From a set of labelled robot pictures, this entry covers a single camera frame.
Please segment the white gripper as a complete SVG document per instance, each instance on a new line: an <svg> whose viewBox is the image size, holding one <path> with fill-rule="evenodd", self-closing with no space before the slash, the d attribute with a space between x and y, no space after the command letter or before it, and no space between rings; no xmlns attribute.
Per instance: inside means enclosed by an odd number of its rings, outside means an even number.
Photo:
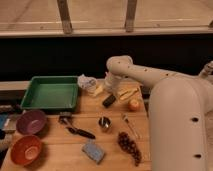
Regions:
<svg viewBox="0 0 213 171"><path fill-rule="evenodd" d="M104 89L109 93L115 94L118 90L121 80L122 78L120 76L116 76L111 72L107 72L104 79Z"/></svg>

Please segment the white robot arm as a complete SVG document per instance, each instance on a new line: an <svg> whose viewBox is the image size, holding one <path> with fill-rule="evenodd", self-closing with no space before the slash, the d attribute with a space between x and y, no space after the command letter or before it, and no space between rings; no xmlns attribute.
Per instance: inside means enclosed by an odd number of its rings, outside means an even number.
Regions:
<svg viewBox="0 0 213 171"><path fill-rule="evenodd" d="M108 91L114 92L124 77L151 90L152 171L209 171L205 115L213 111L210 77L135 65L127 55L109 58L106 66Z"/></svg>

